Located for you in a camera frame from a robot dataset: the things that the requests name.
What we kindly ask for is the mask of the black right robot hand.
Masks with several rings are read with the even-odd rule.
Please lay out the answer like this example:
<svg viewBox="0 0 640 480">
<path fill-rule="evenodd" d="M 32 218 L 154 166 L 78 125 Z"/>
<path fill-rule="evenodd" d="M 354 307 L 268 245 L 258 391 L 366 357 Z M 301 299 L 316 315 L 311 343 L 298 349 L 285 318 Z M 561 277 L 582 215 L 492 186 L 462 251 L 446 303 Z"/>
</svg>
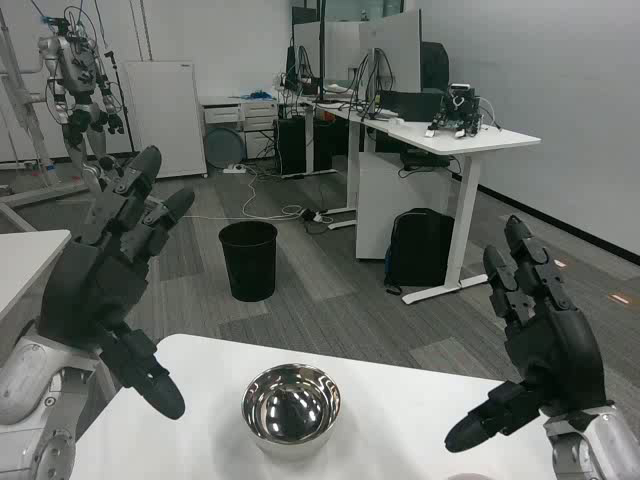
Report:
<svg viewBox="0 0 640 480">
<path fill-rule="evenodd" d="M 490 301 L 504 319 L 505 350 L 522 380 L 506 381 L 447 434 L 451 453 L 508 436 L 541 414 L 564 415 L 607 405 L 601 351 L 583 312 L 569 298 L 548 250 L 512 215 L 504 228 L 510 266 L 494 247 L 483 264 Z"/>
</svg>

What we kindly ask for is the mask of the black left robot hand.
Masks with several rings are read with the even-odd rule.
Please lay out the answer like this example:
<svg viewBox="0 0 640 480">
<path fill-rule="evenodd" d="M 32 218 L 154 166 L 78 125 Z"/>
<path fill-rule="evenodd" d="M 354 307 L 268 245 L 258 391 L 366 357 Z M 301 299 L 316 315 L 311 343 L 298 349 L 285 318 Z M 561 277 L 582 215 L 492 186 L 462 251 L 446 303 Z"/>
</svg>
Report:
<svg viewBox="0 0 640 480">
<path fill-rule="evenodd" d="M 165 417 L 185 412 L 178 387 L 156 359 L 156 346 L 126 317 L 145 293 L 149 262 L 191 208 L 184 188 L 149 209 L 162 156 L 149 146 L 102 191 L 94 218 L 65 246 L 45 287 L 39 335 L 95 353 L 125 388 L 134 388 Z"/>
</svg>

